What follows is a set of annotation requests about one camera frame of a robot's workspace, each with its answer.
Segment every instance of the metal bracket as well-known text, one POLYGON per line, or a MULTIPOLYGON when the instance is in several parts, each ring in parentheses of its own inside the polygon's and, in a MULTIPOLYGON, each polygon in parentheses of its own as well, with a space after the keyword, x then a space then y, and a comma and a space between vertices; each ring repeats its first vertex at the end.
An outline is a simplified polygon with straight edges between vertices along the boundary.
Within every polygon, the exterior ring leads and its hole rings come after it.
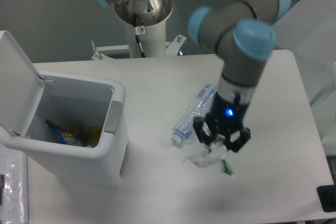
MULTIPOLYGON (((184 53, 181 50, 181 47, 185 41, 186 37, 177 35, 173 41, 166 42, 166 57, 176 57, 183 55, 184 53)), ((93 43, 92 47, 94 52, 93 56, 91 57, 92 60, 118 59, 120 57, 114 58, 114 56, 125 55, 129 54, 130 52, 128 45, 95 47, 93 43)))
POLYGON ((17 133, 17 132, 14 131, 14 130, 10 130, 10 129, 8 129, 7 127, 5 127, 4 125, 2 125, 1 123, 0 123, 0 127, 3 128, 5 131, 7 131, 7 132, 9 133, 9 135, 11 135, 11 136, 19 136, 19 137, 22 137, 22 138, 30 139, 29 136, 23 136, 22 134, 17 133))
POLYGON ((39 73, 36 74, 37 78, 42 80, 42 81, 52 81, 52 79, 46 78, 42 75, 40 75, 39 73))

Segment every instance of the bottle cap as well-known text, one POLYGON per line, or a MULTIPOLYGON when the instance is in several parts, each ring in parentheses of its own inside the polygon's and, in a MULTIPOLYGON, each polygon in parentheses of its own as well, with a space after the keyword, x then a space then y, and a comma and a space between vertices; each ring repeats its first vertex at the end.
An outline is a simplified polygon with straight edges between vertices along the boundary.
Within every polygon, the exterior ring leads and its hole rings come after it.
POLYGON ((182 142, 182 138, 175 133, 172 135, 170 139, 173 141, 174 144, 177 144, 177 145, 181 144, 182 142))

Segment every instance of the transparent plastic sheet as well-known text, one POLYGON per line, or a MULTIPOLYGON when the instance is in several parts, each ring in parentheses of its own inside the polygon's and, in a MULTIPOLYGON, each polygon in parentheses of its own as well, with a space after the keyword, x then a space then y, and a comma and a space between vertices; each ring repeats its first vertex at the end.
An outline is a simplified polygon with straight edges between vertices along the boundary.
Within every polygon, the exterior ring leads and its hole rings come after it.
POLYGON ((28 223, 27 156, 0 144, 0 174, 5 175, 1 224, 28 223))
POLYGON ((189 136, 194 133, 194 117, 205 117, 210 110, 216 90, 217 86, 206 84, 198 93, 195 100, 189 105, 181 118, 174 125, 173 135, 171 138, 173 143, 179 145, 185 142, 189 136))
POLYGON ((336 0, 301 0, 274 28, 277 46, 295 55, 324 152, 335 155, 336 0))

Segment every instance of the white trash can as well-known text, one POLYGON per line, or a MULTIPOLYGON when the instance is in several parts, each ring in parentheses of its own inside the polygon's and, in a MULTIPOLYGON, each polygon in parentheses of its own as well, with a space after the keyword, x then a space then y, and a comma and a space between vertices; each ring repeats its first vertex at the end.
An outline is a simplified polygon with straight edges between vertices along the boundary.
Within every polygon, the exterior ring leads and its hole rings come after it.
POLYGON ((58 178, 116 186, 127 150, 125 89, 115 80, 37 71, 8 31, 0 31, 0 142, 58 178), (94 148, 61 144, 45 123, 102 126, 94 148))

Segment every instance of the trash can lid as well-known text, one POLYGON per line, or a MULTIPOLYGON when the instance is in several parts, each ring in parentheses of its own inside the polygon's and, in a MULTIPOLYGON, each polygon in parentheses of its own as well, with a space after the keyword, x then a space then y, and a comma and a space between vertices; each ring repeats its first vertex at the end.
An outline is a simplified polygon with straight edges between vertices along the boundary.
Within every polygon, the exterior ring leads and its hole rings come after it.
POLYGON ((0 127, 25 134, 44 90, 44 80, 8 31, 0 31, 0 127))

